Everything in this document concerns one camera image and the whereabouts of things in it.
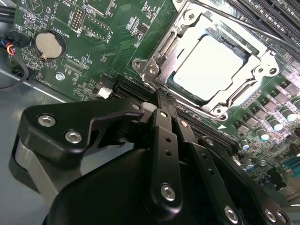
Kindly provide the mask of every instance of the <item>wire connector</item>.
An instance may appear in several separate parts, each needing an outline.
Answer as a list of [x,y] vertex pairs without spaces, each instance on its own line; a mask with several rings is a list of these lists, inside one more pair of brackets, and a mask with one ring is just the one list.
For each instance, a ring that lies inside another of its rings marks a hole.
[[24,48],[31,44],[31,38],[15,30],[4,34],[4,39],[13,44],[14,48]]

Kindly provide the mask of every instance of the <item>cpu socket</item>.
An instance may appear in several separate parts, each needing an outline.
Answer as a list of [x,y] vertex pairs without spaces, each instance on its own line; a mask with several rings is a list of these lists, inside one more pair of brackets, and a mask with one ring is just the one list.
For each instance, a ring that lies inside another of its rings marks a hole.
[[227,120],[227,110],[251,96],[263,77],[279,73],[275,53],[197,1],[173,2],[178,15],[171,26],[149,59],[134,59],[132,66],[145,85],[168,89],[180,105]]

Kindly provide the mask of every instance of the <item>screw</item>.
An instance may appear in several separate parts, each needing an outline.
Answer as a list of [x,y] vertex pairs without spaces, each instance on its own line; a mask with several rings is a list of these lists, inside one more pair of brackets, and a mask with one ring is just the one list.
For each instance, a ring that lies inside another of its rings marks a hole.
[[175,197],[176,197],[176,194],[175,194],[175,191],[173,190],[173,188],[171,188],[171,186],[167,185],[167,184],[164,184],[163,186],[161,186],[161,194],[162,196],[172,202],[175,200]]
[[276,211],[276,214],[279,217],[279,219],[282,220],[282,222],[287,223],[286,218],[279,211]]
[[238,216],[237,216],[236,213],[232,210],[232,208],[230,208],[229,206],[225,206],[224,212],[225,212],[225,215],[227,216],[227,218],[228,218],[233,224],[237,224],[237,223],[238,223],[238,221],[239,221]]
[[156,72],[157,72],[156,68],[151,68],[151,69],[150,69],[150,73],[151,73],[151,74],[156,74]]
[[58,81],[63,81],[65,79],[65,75],[61,72],[58,72],[58,73],[56,73],[55,78]]
[[211,146],[214,146],[214,142],[212,142],[210,139],[206,139],[206,142],[211,145]]
[[184,126],[185,128],[187,128],[188,127],[188,124],[185,122],[185,121],[180,121],[180,123],[182,124],[182,126]]
[[136,110],[140,110],[141,108],[138,105],[132,104],[132,107]]
[[275,218],[275,216],[273,215],[273,213],[270,212],[270,210],[265,209],[264,214],[267,216],[267,218],[268,218],[270,221],[272,221],[273,223],[276,222],[276,218]]
[[52,127],[56,124],[55,118],[52,116],[43,115],[37,119],[38,123],[43,127]]
[[163,116],[163,117],[168,117],[168,115],[165,113],[165,112],[160,112],[160,114]]
[[137,69],[141,68],[140,62],[135,62],[135,63],[134,63],[134,66],[135,66],[135,68],[137,68]]
[[76,131],[68,131],[66,132],[65,138],[68,142],[72,144],[78,144],[83,139],[81,135]]

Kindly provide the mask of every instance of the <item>black cable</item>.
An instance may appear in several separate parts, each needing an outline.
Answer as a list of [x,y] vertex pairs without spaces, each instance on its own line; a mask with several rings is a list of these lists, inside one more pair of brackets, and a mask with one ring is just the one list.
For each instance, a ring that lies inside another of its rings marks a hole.
[[8,15],[14,15],[15,14],[15,8],[0,6],[0,13],[4,13],[4,14],[8,14]]
[[242,21],[242,20],[240,20],[238,18],[235,18],[232,15],[229,15],[229,14],[223,12],[223,11],[220,11],[220,10],[218,10],[218,9],[216,9],[214,7],[211,7],[211,6],[209,6],[209,5],[205,4],[205,3],[202,3],[200,1],[195,1],[195,4],[197,4],[199,6],[202,6],[203,8],[206,8],[206,9],[208,9],[208,10],[214,12],[214,13],[217,13],[220,16],[225,17],[225,18],[227,18],[227,19],[229,19],[231,21],[234,21],[234,22],[236,22],[236,23],[238,23],[238,24],[240,24],[240,25],[242,25],[244,27],[247,27],[248,29],[251,29],[251,30],[253,30],[253,31],[257,32],[257,33],[260,33],[260,34],[262,34],[262,35],[264,35],[264,36],[266,36],[266,37],[268,37],[268,38],[270,38],[270,39],[272,39],[274,41],[277,41],[277,42],[279,42],[279,43],[281,43],[283,45],[286,45],[289,48],[295,50],[296,53],[300,52],[300,48],[297,47],[296,45],[293,45],[293,44],[291,44],[291,43],[289,43],[289,42],[287,42],[287,41],[285,41],[285,40],[283,40],[283,39],[281,39],[279,37],[276,37],[276,36],[274,36],[272,34],[269,34],[269,33],[265,32],[265,31],[257,28],[257,27],[254,27],[254,26],[250,25],[249,23],[246,23],[246,22],[244,22],[244,21]]
[[14,89],[14,88],[20,86],[22,83],[24,83],[24,81],[29,76],[29,71],[27,69],[27,66],[23,62],[23,60],[20,57],[16,56],[16,55],[12,55],[12,57],[22,67],[22,69],[24,70],[24,75],[23,75],[23,77],[18,82],[14,83],[14,84],[12,84],[10,86],[4,87],[4,88],[0,88],[0,91],[11,90],[11,89]]
[[0,22],[2,23],[14,23],[15,17],[12,15],[0,15]]

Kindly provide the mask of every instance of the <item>cylindrical capacitor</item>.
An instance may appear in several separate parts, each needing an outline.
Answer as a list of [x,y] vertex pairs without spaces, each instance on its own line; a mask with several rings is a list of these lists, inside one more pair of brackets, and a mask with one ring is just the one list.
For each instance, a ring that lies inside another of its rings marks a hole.
[[294,101],[294,106],[296,106],[296,107],[297,107],[297,109],[299,109],[299,110],[300,110],[300,99],[298,99],[298,100]]
[[291,144],[289,146],[289,149],[295,157],[300,157],[300,147],[299,146],[297,146],[295,144]]
[[294,130],[294,133],[295,133],[298,137],[300,137],[300,128],[296,128],[296,129]]
[[294,112],[292,112],[289,109],[285,109],[282,111],[282,115],[286,118],[287,121],[292,122],[295,121],[297,119],[297,114],[295,114]]
[[278,120],[276,120],[276,119],[270,120],[269,123],[270,123],[271,127],[272,127],[275,131],[280,131],[280,130],[283,129],[282,124],[281,124]]
[[267,132],[264,129],[259,129],[256,134],[259,136],[259,138],[262,141],[266,141],[270,138],[270,135],[267,134]]
[[248,170],[248,171],[251,171],[254,169],[254,165],[251,161],[251,159],[247,159],[247,160],[244,160],[244,165],[245,165],[245,168]]
[[250,146],[249,146],[248,141],[246,139],[241,140],[240,144],[241,144],[243,150],[248,151],[250,149]]

